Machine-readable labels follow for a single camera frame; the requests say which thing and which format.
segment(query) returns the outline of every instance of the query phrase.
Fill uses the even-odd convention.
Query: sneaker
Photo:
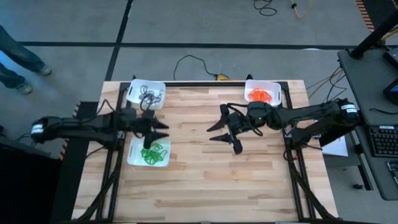
[[[52,72],[51,69],[48,66],[44,65],[44,67],[40,69],[38,72],[36,72],[36,74],[44,77],[50,75],[51,72]]]
[[[27,83],[23,83],[17,86],[15,89],[22,95],[28,95],[29,93],[32,93],[33,90],[32,87]]]

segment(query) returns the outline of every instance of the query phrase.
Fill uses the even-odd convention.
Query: orange plastic toy
[[[261,102],[265,102],[265,103],[270,103],[272,100],[272,97],[266,91],[256,88],[256,89],[253,89],[252,92],[250,92],[249,99],[251,101],[261,101]]]

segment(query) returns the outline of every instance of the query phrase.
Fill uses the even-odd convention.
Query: wooden table
[[[107,99],[115,106],[119,84],[105,82],[99,102]],[[289,80],[288,84],[293,107],[308,106],[304,82]],[[127,153],[133,135],[127,134],[114,221],[297,221],[289,168],[282,157],[285,146],[281,131],[265,126],[261,128],[263,137],[240,134],[244,148],[240,155],[234,155],[232,145],[209,141],[227,132],[226,128],[206,132],[220,118],[219,105],[246,103],[243,92],[243,87],[231,86],[167,87],[164,107],[156,115],[170,126],[165,131],[172,144],[170,164],[166,168],[129,165]],[[106,106],[101,111],[109,112]],[[319,147],[316,140],[309,145]],[[88,153],[99,147],[91,142]],[[322,152],[306,148],[303,155],[311,189],[337,216]],[[73,218],[79,217],[100,191],[105,159],[106,150],[87,158]],[[301,198],[308,216],[302,192]]]

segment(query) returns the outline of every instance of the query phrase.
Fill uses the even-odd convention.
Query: gray floor
[[[297,0],[304,11],[308,1]],[[15,39],[32,42],[115,42],[127,0],[0,1],[0,24]],[[262,17],[251,0],[135,0],[123,42],[186,42],[288,45],[356,45],[369,32],[355,0],[314,1],[310,15],[298,21],[290,1],[274,1],[278,13]],[[396,37],[389,43],[398,40]],[[0,54],[0,62],[25,76],[33,94],[20,96],[0,88],[0,124],[17,138],[43,116],[70,116],[77,101],[98,101],[112,47],[28,47],[52,67],[39,78]],[[121,48],[112,80],[133,75],[149,80],[172,80],[178,59],[193,54],[206,60],[210,72],[243,79],[302,79],[307,86],[337,68],[335,50],[142,49]],[[208,80],[201,62],[187,58],[176,72],[178,80]],[[347,87],[346,79],[340,86]],[[311,104],[324,101],[330,85]],[[335,96],[339,90],[332,91]],[[354,101],[350,90],[339,96]],[[39,146],[56,157],[60,141]],[[346,220],[396,223],[398,202],[383,201],[377,190],[351,189],[360,182],[355,168],[328,165],[337,209]]]

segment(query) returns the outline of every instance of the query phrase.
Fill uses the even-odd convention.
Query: leg
[[[45,67],[36,54],[16,42],[2,26],[0,26],[0,50],[20,66],[32,72],[39,72]]]
[[[7,88],[17,88],[25,83],[25,78],[17,75],[17,73],[8,70],[2,63],[0,63],[0,82]]]

